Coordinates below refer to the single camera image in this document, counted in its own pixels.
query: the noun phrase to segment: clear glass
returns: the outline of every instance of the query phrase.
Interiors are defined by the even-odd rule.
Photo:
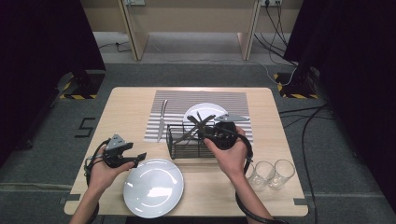
[[[248,179],[255,191],[263,191],[265,186],[275,176],[275,168],[269,161],[259,161],[254,167],[253,174]]]
[[[287,160],[279,160],[275,163],[275,176],[268,184],[271,189],[282,189],[295,174],[294,165]]]

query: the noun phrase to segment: black and white striped pattern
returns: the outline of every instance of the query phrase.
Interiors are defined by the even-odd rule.
[[[167,124],[181,125],[186,111],[201,103],[219,105],[229,114],[249,118],[248,100],[244,92],[156,91],[144,139],[147,142],[157,142],[163,100],[168,100],[168,104],[164,113],[165,130],[161,142],[166,142]],[[235,124],[245,130],[247,138],[253,144],[250,121]]]

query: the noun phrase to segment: black wire rack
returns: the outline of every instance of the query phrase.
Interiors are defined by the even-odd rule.
[[[207,126],[213,127],[215,124],[208,123]],[[166,144],[168,145],[169,155],[174,159],[192,159],[192,158],[214,158],[213,153],[206,147],[204,139],[198,136],[198,133],[192,133],[191,136],[178,140],[184,136],[195,125],[190,124],[168,124],[166,132]]]

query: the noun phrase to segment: power outlet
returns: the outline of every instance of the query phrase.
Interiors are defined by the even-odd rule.
[[[145,0],[124,0],[125,6],[145,6]]]
[[[268,7],[282,6],[282,0],[269,0],[269,2]],[[262,6],[265,7],[265,0],[262,0]]]

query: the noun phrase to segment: black curtain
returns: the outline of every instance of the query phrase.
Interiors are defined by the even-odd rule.
[[[71,71],[105,70],[78,0],[0,1],[0,165]]]
[[[324,0],[304,0],[285,58],[299,62],[318,27]],[[335,0],[333,24],[319,40],[315,60],[330,103],[396,211],[396,5],[392,0]]]

